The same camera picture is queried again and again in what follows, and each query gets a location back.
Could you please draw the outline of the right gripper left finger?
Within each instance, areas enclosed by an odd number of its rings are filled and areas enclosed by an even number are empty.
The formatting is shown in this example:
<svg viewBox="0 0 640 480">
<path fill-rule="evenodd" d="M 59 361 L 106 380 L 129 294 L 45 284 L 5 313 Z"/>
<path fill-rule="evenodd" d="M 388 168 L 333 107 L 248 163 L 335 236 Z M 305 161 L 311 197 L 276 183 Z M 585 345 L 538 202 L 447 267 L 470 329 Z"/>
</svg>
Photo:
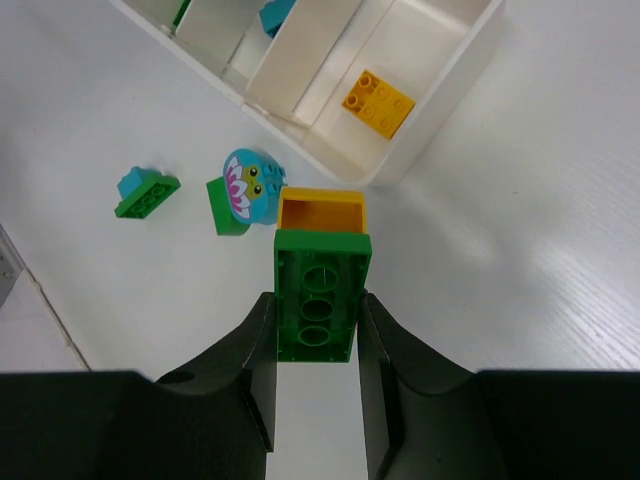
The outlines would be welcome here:
<svg viewBox="0 0 640 480">
<path fill-rule="evenodd" d="M 276 305 L 150 380 L 134 371 L 1 378 L 5 479 L 262 479 L 274 449 Z"/>
</svg>

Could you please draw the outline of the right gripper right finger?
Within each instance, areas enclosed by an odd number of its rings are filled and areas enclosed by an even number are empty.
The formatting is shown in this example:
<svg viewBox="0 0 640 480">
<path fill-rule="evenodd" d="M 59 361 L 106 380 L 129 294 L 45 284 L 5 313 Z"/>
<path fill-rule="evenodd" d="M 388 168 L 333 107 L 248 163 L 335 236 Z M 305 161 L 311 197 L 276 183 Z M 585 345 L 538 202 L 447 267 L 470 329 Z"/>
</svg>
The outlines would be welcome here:
<svg viewBox="0 0 640 480">
<path fill-rule="evenodd" d="M 403 328 L 372 294 L 358 361 L 372 479 L 635 479 L 635 371 L 471 372 Z"/>
</svg>

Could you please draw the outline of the yellow lego plate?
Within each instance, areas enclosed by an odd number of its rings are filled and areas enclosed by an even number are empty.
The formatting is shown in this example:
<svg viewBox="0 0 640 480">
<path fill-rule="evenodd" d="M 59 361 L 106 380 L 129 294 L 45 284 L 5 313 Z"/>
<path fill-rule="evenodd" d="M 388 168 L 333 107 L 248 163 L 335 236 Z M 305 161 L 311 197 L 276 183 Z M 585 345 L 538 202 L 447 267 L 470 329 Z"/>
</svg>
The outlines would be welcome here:
<svg viewBox="0 0 640 480">
<path fill-rule="evenodd" d="M 391 140 L 415 101 L 373 72 L 364 70 L 344 97 L 342 107 L 387 140 Z"/>
</svg>

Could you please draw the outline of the teal 2x4 lego brick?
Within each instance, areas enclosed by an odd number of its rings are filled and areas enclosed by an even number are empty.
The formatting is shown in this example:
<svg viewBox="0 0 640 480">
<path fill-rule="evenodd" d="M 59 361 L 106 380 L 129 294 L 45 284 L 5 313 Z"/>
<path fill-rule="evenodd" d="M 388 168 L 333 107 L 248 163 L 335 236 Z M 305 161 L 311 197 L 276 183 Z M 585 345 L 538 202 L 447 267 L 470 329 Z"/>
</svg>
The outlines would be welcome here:
<svg viewBox="0 0 640 480">
<path fill-rule="evenodd" d="M 267 2 L 259 11 L 263 31 L 270 38 L 277 35 L 295 3 L 295 0 L 273 0 Z"/>
</svg>

